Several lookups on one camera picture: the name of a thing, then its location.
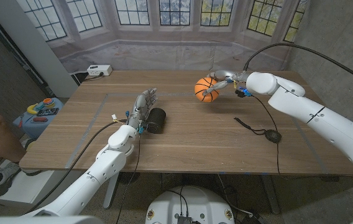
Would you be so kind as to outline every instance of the table leg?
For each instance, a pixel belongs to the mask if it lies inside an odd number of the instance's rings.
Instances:
[[[278,205],[275,186],[273,185],[272,177],[270,175],[261,175],[261,180],[264,184],[266,196],[268,198],[272,213],[279,214],[280,207]]]
[[[108,189],[106,190],[106,195],[104,196],[104,201],[103,201],[103,207],[105,209],[109,209],[111,204],[112,204],[112,199],[114,193],[116,193],[116,184],[117,184],[117,179],[119,177],[120,172],[118,172],[116,175],[112,176],[109,180],[109,185]]]

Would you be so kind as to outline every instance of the black cylinder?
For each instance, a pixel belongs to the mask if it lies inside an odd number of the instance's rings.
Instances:
[[[146,130],[150,133],[160,134],[163,132],[165,111],[160,108],[153,108],[146,120]]]

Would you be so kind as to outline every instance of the backdrop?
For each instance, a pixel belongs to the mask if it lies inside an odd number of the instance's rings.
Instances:
[[[71,74],[115,70],[242,70],[258,49],[294,42],[307,0],[17,0]],[[289,48],[250,64],[281,70]]]

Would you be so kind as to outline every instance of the wooden table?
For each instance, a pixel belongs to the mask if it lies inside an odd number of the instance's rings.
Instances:
[[[164,132],[141,135],[138,172],[277,174],[276,144],[264,136],[255,135],[233,119],[238,117],[254,129],[274,129],[269,115],[255,98],[237,97],[233,85],[221,90],[214,102],[200,102],[193,94],[193,88],[208,73],[113,71],[110,77],[84,82],[23,157],[20,165],[26,169],[64,169],[106,95],[105,103],[78,153],[97,130],[112,121],[112,114],[124,119],[125,112],[132,109],[139,93],[157,87],[155,107],[167,113]],[[297,82],[305,88],[306,97],[322,103],[298,73],[271,73]],[[353,174],[353,165],[338,149],[307,125],[269,106],[269,96],[257,97],[265,103],[283,136],[279,148],[282,174]],[[119,126],[114,124],[101,132],[75,169],[86,170]],[[135,168],[138,141],[134,144],[135,150],[127,158],[123,171]]]

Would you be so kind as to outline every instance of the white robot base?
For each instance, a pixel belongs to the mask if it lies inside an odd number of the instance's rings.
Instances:
[[[171,190],[180,193],[181,187],[175,187]],[[181,194],[188,204],[188,218],[186,217],[186,203],[184,199],[180,198],[179,194],[174,192],[166,191],[150,204],[146,213],[146,224],[192,222],[200,224],[234,223],[230,206],[214,192],[202,187],[184,186]]]

